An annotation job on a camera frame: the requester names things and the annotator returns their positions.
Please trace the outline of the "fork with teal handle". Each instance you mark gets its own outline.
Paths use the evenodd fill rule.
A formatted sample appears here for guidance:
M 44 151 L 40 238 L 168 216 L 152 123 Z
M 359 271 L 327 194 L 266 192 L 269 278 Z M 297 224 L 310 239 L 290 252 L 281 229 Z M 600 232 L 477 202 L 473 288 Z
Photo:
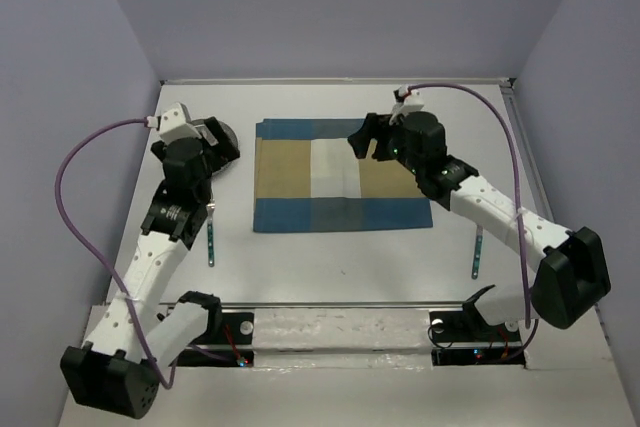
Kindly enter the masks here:
M 213 268 L 215 266 L 215 234 L 214 234 L 214 213 L 215 213 L 215 201 L 211 200 L 206 207 L 206 232 L 207 232 L 207 256 L 208 266 Z

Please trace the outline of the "blue beige checked placemat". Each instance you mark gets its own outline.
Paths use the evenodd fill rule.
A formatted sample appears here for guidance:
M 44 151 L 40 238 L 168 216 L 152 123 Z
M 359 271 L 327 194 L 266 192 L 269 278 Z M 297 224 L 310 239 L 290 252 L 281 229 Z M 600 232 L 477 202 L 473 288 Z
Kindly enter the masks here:
M 263 234 L 430 228 L 431 205 L 396 162 L 357 159 L 359 119 L 265 119 L 256 126 L 253 229 Z

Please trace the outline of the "spoon with teal handle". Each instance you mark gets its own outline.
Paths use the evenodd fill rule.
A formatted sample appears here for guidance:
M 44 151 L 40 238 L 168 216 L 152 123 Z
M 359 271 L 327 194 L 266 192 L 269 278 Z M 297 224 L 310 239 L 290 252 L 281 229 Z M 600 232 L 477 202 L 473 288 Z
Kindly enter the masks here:
M 481 255 L 484 239 L 484 229 L 480 226 L 476 226 L 474 250 L 472 258 L 471 278 L 476 280 L 479 277 L 479 269 L 481 264 Z

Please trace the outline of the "grey reindeer plate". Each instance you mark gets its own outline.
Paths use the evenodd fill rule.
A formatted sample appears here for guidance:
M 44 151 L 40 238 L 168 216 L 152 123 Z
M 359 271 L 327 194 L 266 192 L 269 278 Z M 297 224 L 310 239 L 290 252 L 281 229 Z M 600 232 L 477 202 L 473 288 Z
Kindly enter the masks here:
M 238 138 L 231 127 L 214 117 L 205 125 L 216 140 L 212 147 L 211 164 L 212 174 L 218 176 L 240 158 Z

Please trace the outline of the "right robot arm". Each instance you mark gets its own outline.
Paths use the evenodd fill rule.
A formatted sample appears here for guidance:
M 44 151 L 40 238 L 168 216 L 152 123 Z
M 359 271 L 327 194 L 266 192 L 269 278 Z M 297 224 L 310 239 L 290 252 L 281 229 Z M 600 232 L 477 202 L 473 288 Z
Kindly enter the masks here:
M 489 285 L 464 302 L 460 326 L 468 337 L 482 339 L 496 325 L 526 317 L 567 329 L 610 292 L 600 236 L 516 207 L 475 168 L 448 153 L 445 128 L 435 115 L 414 112 L 392 121 L 370 113 L 348 142 L 359 159 L 399 162 L 426 198 L 524 254 L 525 284 Z

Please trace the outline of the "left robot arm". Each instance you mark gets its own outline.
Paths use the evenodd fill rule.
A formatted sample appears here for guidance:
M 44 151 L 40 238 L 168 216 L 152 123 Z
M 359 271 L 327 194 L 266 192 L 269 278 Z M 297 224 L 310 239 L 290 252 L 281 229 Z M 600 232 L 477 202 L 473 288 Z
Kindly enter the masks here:
M 141 419 L 160 389 L 171 389 L 179 355 L 194 340 L 221 330 L 218 297 L 188 291 L 164 319 L 158 305 L 209 218 L 212 177 L 240 156 L 232 129 L 215 117 L 193 121 L 176 108 L 142 120 L 156 131 L 151 146 L 163 178 L 140 228 L 111 303 L 79 347 L 68 347 L 60 368 L 75 402 Z

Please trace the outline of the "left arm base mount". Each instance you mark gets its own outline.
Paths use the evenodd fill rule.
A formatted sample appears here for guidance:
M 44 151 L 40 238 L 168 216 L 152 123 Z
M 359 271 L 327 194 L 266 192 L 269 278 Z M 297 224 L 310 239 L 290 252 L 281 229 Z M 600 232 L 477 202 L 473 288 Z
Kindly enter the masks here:
M 224 311 L 217 330 L 207 330 L 178 356 L 178 367 L 250 368 L 254 364 L 254 313 Z

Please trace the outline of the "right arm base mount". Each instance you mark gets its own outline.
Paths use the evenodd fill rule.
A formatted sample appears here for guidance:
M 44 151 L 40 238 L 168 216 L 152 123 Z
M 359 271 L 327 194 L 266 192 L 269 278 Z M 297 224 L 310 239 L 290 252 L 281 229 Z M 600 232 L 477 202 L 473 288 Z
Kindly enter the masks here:
M 474 293 L 458 310 L 429 314 L 427 336 L 435 367 L 526 365 L 519 327 L 511 332 L 505 324 L 490 326 L 475 308 L 481 296 L 493 288 L 490 285 Z

